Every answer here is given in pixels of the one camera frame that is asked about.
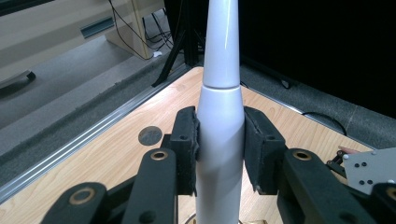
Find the white cylindrical object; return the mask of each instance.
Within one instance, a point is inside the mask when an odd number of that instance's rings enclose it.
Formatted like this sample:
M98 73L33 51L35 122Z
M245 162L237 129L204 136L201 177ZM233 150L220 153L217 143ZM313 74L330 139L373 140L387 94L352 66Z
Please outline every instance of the white cylindrical object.
M198 104L198 224L238 223L245 114L239 77L237 0L211 0Z

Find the wooden table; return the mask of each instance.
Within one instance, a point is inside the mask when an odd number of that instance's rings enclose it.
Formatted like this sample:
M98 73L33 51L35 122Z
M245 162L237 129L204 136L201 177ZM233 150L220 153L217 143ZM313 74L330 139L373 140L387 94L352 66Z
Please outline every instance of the wooden table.
M76 184L95 181L111 189L136 175L144 153L160 145L141 145L137 141L139 132L153 125L161 128L163 133L170 133L177 111L189 105L197 106L202 73L202 67L193 68L77 153L1 204L0 223L39 223L58 197ZM244 105L260 109L285 137L288 147L311 150L323 161L332 159L340 145L360 151L369 150L254 91L246 88L242 91ZM194 213L194 198L180 196L179 223L184 223ZM253 193L246 172L243 177L240 219L265 219L270 224L282 223L276 196Z

